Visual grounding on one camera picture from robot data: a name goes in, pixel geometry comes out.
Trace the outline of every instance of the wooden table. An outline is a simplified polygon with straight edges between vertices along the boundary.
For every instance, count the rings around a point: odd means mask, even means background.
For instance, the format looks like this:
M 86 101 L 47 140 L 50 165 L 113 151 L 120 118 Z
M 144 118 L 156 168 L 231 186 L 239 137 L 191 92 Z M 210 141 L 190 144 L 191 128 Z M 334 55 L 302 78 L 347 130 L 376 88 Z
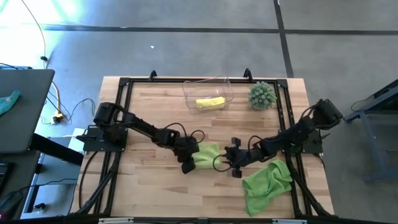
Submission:
M 100 102 L 115 101 L 119 78 L 104 77 L 99 94 Z M 309 106 L 307 92 L 303 79 L 287 80 L 294 117 L 297 120 Z M 221 152 L 225 146 L 231 145 L 232 137 L 240 138 L 242 146 L 246 146 L 252 135 L 263 138 L 276 135 L 280 128 L 276 106 L 269 110 L 256 111 L 249 106 L 247 99 L 250 84 L 232 84 L 232 86 L 234 100 L 227 110 L 192 115 L 185 104 L 181 83 L 135 83 L 129 110 L 158 128 L 180 122 L 188 133 L 201 129 L 206 133 L 205 141 L 217 142 Z M 85 156 L 81 172 L 89 156 Z M 83 183 L 83 203 L 98 185 L 103 157 L 104 153 L 99 152 L 88 168 Z M 277 158 L 284 161 L 281 153 Z M 304 154 L 303 164 L 309 189 L 324 208 L 333 213 L 321 161 L 314 155 Z M 230 172 L 220 173 L 213 169 L 195 169 L 189 174 L 182 174 L 180 165 L 171 150 L 159 148 L 147 137 L 130 130 L 126 151 L 122 153 L 119 166 L 111 215 L 113 217 L 249 217 L 244 210 L 242 179 L 231 177 Z M 268 162 L 257 162 L 243 168 L 243 178 L 267 165 Z M 300 208 L 304 211 L 303 198 L 299 190 L 298 197 Z M 103 197 L 101 211 L 106 199 L 107 197 Z M 75 190 L 71 212 L 76 210 L 78 210 L 78 187 Z M 292 217 L 294 214 L 290 192 L 275 198 L 265 212 L 255 216 L 255 218 Z

